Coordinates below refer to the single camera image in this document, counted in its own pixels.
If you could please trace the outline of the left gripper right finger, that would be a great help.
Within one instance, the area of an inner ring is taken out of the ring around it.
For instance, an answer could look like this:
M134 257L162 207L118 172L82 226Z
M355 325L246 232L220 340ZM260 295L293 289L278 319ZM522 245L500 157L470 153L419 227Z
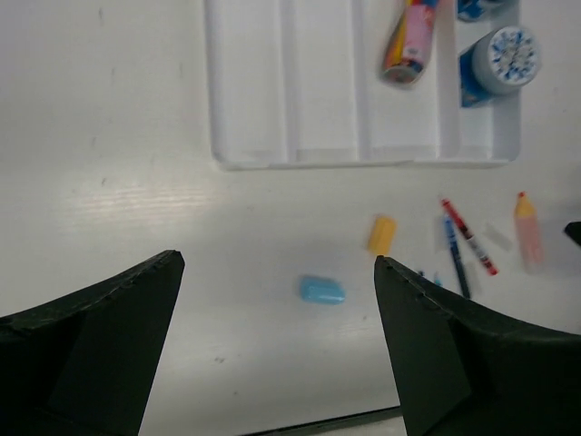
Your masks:
M577 435L580 338L523 322L379 257L374 283L410 435Z

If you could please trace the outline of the pink tube of markers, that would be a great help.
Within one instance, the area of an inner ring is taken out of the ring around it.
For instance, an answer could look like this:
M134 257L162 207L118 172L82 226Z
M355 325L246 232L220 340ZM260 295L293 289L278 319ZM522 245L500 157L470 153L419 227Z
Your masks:
M389 84L412 86L424 74L432 51L439 0L405 1L389 38L381 77Z

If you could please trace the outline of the blue jar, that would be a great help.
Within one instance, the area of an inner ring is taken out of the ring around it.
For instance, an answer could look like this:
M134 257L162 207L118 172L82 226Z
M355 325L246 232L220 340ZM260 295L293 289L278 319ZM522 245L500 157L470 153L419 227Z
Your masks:
M464 22L476 22L503 11L512 0L457 0L457 17Z
M458 57L460 102L476 107L518 93L539 73L539 43L526 27L500 27L476 41Z

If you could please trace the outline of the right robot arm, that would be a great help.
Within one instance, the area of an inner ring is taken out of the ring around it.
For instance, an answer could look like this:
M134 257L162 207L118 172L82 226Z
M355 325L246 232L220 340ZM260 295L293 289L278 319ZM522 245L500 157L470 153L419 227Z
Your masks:
M581 222L568 223L564 228L564 234L578 247L581 247Z

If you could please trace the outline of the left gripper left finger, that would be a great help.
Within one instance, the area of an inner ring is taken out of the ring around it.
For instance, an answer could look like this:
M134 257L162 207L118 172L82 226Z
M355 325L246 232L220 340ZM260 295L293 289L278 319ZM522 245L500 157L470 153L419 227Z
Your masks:
M2 434L138 434L184 267L164 251L2 317Z

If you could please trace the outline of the orange highlighter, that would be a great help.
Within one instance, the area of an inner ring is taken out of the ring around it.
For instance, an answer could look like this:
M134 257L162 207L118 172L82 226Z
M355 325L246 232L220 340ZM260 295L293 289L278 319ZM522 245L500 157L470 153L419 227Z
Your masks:
M526 192L517 194L514 210L517 242L524 268L529 272L537 270L544 261L541 233L537 210Z

